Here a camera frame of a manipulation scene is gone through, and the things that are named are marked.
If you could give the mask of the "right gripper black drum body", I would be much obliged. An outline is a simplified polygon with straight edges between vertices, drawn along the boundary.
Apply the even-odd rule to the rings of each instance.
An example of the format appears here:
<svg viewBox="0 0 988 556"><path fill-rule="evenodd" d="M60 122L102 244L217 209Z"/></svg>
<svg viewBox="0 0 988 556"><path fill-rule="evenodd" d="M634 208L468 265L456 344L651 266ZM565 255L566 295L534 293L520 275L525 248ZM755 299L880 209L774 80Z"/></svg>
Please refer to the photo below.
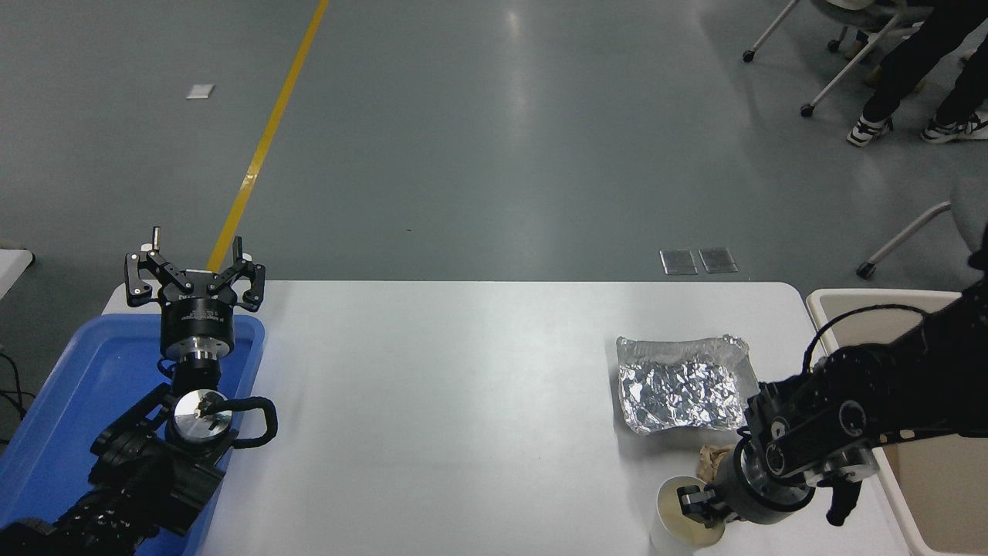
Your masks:
<svg viewBox="0 0 988 556"><path fill-rule="evenodd" d="M716 469L712 488L724 509L727 520L752 524L770 524L768 472L756 457L750 439L742 439L731 448Z"/></svg>

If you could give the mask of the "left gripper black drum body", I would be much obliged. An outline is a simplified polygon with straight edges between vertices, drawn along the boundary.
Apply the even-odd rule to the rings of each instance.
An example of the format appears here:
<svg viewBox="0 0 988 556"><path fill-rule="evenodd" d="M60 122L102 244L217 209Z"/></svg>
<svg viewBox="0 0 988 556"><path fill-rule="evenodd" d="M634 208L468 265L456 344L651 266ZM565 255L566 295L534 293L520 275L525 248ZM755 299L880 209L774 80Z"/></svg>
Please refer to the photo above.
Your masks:
<svg viewBox="0 0 988 556"><path fill-rule="evenodd" d="M235 348L232 288L184 294L176 286L165 286L160 306L160 352L185 353L204 346L212 353L230 353Z"/></svg>

